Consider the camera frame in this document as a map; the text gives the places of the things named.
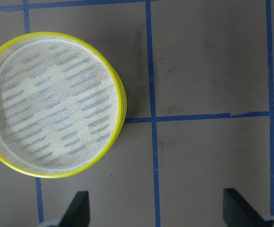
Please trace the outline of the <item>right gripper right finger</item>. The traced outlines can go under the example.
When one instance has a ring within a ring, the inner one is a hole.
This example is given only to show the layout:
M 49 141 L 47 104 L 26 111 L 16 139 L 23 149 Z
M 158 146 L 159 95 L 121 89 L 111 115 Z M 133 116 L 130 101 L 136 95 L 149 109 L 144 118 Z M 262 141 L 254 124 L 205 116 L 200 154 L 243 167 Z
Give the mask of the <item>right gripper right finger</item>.
M 223 190 L 222 216 L 228 227 L 268 227 L 256 210 L 234 188 Z

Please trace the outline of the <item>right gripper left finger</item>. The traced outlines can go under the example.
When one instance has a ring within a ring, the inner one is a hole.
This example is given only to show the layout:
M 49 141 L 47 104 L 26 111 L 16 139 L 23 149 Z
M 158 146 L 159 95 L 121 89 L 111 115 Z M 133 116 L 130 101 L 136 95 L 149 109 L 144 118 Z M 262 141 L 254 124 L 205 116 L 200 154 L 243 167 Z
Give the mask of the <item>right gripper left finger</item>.
M 71 204 L 59 222 L 60 227 L 88 227 L 90 224 L 90 206 L 88 191 L 76 193 Z

